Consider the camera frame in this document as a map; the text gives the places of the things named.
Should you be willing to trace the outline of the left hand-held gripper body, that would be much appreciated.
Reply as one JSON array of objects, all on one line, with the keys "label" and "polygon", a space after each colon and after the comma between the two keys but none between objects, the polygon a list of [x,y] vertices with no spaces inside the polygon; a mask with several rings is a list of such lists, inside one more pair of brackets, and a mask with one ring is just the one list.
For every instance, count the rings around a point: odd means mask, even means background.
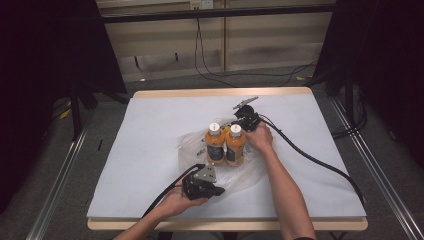
[{"label": "left hand-held gripper body", "polygon": [[190,200],[211,198],[217,194],[216,174],[213,164],[199,164],[182,180],[183,191]]}]

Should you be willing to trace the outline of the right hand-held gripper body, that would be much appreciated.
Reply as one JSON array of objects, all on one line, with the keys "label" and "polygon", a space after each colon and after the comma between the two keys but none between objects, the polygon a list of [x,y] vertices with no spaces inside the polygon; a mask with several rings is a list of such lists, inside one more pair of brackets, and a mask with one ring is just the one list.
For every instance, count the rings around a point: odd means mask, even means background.
[{"label": "right hand-held gripper body", "polygon": [[254,131],[261,122],[261,118],[250,106],[250,103],[255,101],[257,96],[242,100],[239,104],[233,107],[235,110],[234,115],[237,118],[237,123],[245,131]]}]

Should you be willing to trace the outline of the translucent plastic bag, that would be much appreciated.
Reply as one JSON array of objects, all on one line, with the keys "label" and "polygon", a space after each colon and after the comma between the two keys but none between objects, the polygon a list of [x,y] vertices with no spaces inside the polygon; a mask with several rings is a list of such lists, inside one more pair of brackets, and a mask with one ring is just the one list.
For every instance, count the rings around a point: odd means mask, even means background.
[{"label": "translucent plastic bag", "polygon": [[[207,130],[208,128],[204,128],[179,138],[177,149],[181,172],[195,164],[208,164],[207,144],[204,140]],[[228,193],[250,188],[266,175],[263,157],[258,150],[246,142],[243,153],[244,162],[240,166],[230,166],[226,161],[215,165],[216,185]]]}]

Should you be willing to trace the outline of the person's right hand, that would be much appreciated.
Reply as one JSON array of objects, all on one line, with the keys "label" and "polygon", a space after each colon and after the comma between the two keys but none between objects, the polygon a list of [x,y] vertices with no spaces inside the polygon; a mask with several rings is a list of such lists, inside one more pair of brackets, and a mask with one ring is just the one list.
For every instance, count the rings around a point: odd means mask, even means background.
[{"label": "person's right hand", "polygon": [[263,122],[254,131],[246,132],[246,137],[250,144],[261,153],[269,152],[273,149],[273,136],[268,126]]}]

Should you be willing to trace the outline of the person's left hand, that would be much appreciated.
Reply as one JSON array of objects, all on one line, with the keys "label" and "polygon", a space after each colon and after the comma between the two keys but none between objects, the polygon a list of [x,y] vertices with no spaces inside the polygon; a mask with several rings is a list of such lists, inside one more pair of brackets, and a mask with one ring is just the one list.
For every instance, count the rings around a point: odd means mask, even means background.
[{"label": "person's left hand", "polygon": [[169,218],[183,213],[190,207],[201,206],[207,201],[208,198],[190,200],[182,187],[175,187],[164,197],[158,207],[163,211],[164,216]]}]

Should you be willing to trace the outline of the black metal stand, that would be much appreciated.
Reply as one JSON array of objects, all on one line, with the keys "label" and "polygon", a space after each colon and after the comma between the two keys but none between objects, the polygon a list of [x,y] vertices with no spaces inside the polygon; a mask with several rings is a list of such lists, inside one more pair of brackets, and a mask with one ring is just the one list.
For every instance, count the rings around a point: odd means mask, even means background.
[{"label": "black metal stand", "polygon": [[352,72],[342,66],[333,66],[319,73],[315,69],[314,74],[308,78],[305,87],[312,87],[323,83],[328,97],[336,97],[339,93],[344,94],[344,116],[347,118],[345,129],[341,127],[332,132],[334,139],[340,139],[362,130],[368,121],[367,111],[362,96],[355,96]]},{"label": "black metal stand", "polygon": [[98,101],[94,96],[95,93],[106,95],[121,104],[129,103],[128,97],[121,96],[99,84],[83,80],[74,80],[71,84],[69,93],[73,120],[73,141],[77,140],[82,134],[83,129],[79,105],[83,103],[85,108],[95,109],[98,106]]}]

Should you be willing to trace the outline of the black horizontal bar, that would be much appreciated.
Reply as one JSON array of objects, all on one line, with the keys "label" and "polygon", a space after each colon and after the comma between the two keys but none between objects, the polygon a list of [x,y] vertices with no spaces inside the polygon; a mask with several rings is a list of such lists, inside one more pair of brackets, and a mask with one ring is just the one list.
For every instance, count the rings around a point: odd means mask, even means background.
[{"label": "black horizontal bar", "polygon": [[102,15],[99,20],[103,23],[128,23],[147,21],[168,21],[221,17],[244,17],[280,14],[309,14],[333,12],[335,4],[294,5],[278,7],[228,8],[209,10],[187,10],[140,14],[109,14]]}]

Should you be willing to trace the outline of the white power outlet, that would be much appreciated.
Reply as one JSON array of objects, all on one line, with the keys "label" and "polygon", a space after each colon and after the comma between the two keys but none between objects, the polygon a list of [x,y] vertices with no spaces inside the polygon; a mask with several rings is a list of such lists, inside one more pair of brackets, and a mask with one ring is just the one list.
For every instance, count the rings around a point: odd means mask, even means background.
[{"label": "white power outlet", "polygon": [[214,8],[213,0],[190,0],[192,10],[209,10]]}]

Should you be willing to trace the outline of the dark curtain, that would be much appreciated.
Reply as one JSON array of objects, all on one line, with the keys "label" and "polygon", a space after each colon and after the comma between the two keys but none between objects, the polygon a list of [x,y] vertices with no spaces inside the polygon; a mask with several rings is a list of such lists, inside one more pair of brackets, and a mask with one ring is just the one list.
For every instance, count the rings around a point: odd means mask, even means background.
[{"label": "dark curtain", "polygon": [[424,0],[336,0],[314,74],[356,82],[424,168]]},{"label": "dark curtain", "polygon": [[126,87],[96,0],[0,0],[0,214],[61,98],[96,106]]}]

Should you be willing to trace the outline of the aluminium rail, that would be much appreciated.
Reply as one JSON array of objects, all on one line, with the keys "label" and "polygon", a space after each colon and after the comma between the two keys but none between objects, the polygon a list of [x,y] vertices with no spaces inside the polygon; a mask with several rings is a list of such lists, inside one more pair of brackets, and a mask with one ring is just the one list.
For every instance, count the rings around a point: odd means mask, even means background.
[{"label": "aluminium rail", "polygon": [[[344,128],[346,130],[352,129],[353,124],[348,120],[347,110],[344,108],[342,103],[334,97],[332,97],[330,101],[338,117],[340,118]],[[361,155],[365,165],[373,176],[382,195],[390,206],[402,229],[406,233],[408,239],[424,240],[424,233],[421,231],[420,227],[418,226],[418,223],[416,222],[408,207],[405,205],[404,201],[400,198],[400,196],[392,186],[391,182],[389,181],[383,169],[379,165],[377,159],[375,158],[371,149],[362,137],[361,133],[358,130],[352,129],[351,133],[349,134],[349,137],[353,141],[356,149]]]},{"label": "aluminium rail", "polygon": [[89,110],[85,118],[81,132],[77,135],[76,139],[72,141],[72,144],[67,152],[61,169],[54,181],[54,184],[39,211],[26,240],[43,240],[54,212],[59,204],[60,198],[64,192],[65,185],[72,172],[73,166],[78,158],[80,149],[85,141],[87,131],[91,125],[95,110]]}]

